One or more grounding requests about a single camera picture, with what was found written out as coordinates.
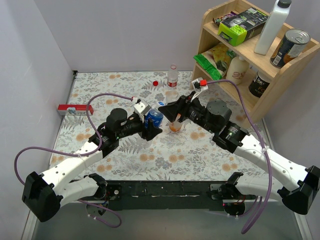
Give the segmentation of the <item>clear jar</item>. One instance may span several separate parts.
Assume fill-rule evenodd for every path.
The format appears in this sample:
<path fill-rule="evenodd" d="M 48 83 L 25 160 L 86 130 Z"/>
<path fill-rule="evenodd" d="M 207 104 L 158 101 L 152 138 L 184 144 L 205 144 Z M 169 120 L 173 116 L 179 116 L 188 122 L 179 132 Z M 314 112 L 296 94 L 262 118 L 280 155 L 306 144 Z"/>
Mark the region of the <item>clear jar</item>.
<path fill-rule="evenodd" d="M 176 90 L 170 90 L 165 95 L 166 95 L 166 104 L 176 102 L 180 97 L 179 93 Z"/>

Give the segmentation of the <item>blue label water bottle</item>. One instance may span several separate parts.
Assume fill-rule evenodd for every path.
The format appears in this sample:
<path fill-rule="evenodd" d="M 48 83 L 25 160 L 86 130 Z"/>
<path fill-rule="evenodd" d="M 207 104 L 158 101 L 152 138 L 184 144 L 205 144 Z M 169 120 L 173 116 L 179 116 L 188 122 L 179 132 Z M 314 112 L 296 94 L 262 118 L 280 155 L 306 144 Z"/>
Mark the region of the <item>blue label water bottle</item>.
<path fill-rule="evenodd" d="M 153 125 L 159 128 L 161 126 L 163 118 L 164 115 L 160 111 L 152 108 L 146 116 L 145 126 L 147 127 L 149 119 L 151 119 Z M 147 149 L 152 145 L 151 140 L 147 141 L 146 139 L 142 139 L 140 136 L 136 139 L 136 143 L 139 147 L 142 147 L 143 149 Z"/>

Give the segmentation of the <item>orange juice bottle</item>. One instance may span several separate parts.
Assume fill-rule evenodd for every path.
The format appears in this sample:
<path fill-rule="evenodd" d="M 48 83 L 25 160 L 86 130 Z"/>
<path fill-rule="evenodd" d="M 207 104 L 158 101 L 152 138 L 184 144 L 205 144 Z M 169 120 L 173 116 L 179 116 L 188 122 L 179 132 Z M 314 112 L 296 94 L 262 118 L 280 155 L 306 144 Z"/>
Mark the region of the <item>orange juice bottle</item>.
<path fill-rule="evenodd" d="M 174 122 L 169 123 L 169 128 L 172 132 L 178 132 L 182 128 L 182 123 L 179 122 L 181 115 L 178 114 Z"/>

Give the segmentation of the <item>red bottle cap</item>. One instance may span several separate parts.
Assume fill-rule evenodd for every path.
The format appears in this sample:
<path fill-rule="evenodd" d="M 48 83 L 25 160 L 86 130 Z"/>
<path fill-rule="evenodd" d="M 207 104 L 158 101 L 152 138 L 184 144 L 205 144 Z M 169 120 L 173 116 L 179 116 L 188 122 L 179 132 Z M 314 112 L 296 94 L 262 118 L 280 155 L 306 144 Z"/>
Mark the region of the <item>red bottle cap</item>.
<path fill-rule="evenodd" d="M 156 87 L 156 86 L 158 86 L 159 83 L 158 83 L 158 81 L 154 81 L 152 84 L 153 84 L 153 86 Z"/>

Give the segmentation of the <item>red label water bottle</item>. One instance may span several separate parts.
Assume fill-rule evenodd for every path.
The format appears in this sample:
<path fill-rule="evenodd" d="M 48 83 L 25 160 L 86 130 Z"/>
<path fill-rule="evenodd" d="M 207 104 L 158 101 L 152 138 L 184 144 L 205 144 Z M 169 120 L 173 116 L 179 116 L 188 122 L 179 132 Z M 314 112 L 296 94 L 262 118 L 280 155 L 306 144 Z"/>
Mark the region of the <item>red label water bottle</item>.
<path fill-rule="evenodd" d="M 167 85 L 170 88 L 175 88 L 177 86 L 178 77 L 179 72 L 177 70 L 177 66 L 175 64 L 172 64 L 167 73 Z"/>

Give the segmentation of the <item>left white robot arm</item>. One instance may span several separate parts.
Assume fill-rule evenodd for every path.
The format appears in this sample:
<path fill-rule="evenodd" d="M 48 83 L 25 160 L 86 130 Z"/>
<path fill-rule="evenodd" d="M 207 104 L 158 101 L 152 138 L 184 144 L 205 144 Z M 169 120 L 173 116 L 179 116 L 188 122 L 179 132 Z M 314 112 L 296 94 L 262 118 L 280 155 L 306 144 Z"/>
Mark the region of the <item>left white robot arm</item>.
<path fill-rule="evenodd" d="M 61 207 L 84 197 L 101 200 L 107 193 L 107 181 L 93 173 L 82 180 L 74 178 L 89 166 L 99 162 L 119 146 L 119 140 L 139 134 L 146 141 L 152 140 L 162 130 L 155 126 L 148 115 L 151 107 L 142 103 L 134 106 L 132 115 L 122 108 L 113 109 L 98 132 L 75 152 L 53 169 L 40 174 L 33 171 L 25 180 L 22 201 L 40 222 L 50 220 Z"/>

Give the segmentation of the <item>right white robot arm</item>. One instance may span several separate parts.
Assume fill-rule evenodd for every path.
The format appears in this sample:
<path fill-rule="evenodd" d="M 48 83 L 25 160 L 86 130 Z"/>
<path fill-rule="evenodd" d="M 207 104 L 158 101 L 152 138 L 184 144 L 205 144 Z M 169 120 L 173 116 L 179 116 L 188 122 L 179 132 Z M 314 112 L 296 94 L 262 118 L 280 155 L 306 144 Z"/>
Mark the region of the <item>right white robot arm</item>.
<path fill-rule="evenodd" d="M 320 169 L 294 163 L 261 143 L 246 129 L 230 121 L 232 114 L 226 103 L 214 99 L 202 106 L 198 98 L 181 96 L 177 101 L 158 109 L 170 122 L 188 119 L 213 134 L 218 147 L 242 157 L 266 171 L 267 179 L 248 179 L 235 172 L 214 191 L 218 198 L 269 196 L 288 209 L 306 215 L 320 189 Z"/>

